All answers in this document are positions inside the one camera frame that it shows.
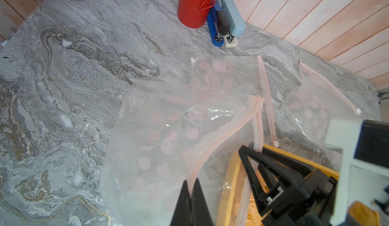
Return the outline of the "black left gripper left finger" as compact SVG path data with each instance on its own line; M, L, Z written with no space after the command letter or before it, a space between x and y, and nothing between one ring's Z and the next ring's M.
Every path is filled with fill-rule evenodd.
M191 197L188 184L182 184L170 226L191 226Z

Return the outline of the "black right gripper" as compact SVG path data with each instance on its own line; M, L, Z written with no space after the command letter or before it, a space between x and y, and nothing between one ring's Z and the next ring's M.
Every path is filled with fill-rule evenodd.
M269 149L238 151L264 226L329 226L337 179Z

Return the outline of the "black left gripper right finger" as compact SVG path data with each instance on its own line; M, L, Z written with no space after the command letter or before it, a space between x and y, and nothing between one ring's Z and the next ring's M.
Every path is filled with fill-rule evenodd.
M214 226L205 196L197 178L192 190L192 225Z

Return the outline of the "clear zipper bag pink zip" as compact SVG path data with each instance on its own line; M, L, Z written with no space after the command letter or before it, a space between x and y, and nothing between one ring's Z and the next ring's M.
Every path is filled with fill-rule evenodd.
M99 192L125 226L167 226L182 184L199 180L216 222L232 154L257 144L264 99L180 83L138 80L125 94L100 175Z

